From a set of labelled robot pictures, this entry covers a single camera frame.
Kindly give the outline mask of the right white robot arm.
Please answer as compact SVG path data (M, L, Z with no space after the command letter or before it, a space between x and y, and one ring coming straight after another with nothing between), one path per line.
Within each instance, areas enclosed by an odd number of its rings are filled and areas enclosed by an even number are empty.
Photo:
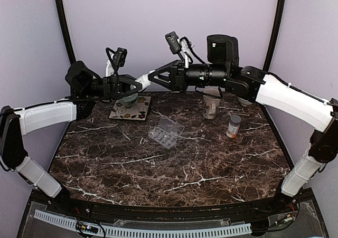
M321 166L337 156L337 100L330 101L307 93L272 72L239 66L238 40L213 34L206 38L207 62L175 60L148 75L151 82L171 91L184 92L189 86L220 87L251 103L270 106L288 113L314 128L310 148L280 183L279 194L269 208L280 214Z

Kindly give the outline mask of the clear plastic pill organizer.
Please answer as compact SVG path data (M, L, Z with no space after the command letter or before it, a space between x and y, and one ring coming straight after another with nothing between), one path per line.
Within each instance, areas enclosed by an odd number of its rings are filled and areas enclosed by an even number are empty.
M170 149L176 145L178 137L184 131L184 126L174 119L166 116L161 117L157 126L149 131L150 139L159 143L166 149Z

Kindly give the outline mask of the small white pill bottle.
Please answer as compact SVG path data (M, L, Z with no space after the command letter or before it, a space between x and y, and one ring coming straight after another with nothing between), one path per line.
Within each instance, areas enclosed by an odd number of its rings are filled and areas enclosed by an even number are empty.
M135 80L135 82L138 82L142 85L140 91L143 91L147 89L149 86L151 86L152 81L148 78L149 74L143 74L139 78Z

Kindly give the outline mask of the orange pill bottle grey cap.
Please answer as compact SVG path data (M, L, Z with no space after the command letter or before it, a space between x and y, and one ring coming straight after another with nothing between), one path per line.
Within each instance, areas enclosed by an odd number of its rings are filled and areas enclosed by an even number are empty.
M228 138L235 138L241 124L241 117L239 115L231 115L229 118L226 135Z

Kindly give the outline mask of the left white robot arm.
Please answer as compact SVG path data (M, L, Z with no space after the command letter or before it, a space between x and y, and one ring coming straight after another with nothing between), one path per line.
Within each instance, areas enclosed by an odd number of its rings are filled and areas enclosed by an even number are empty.
M88 118L97 101L118 100L150 86L148 75L134 78L117 73L101 78L82 61L69 67L65 76L72 95L27 108L1 109L1 166L18 172L48 197L63 215L74 211L74 202L65 189L24 148L23 137L42 128Z

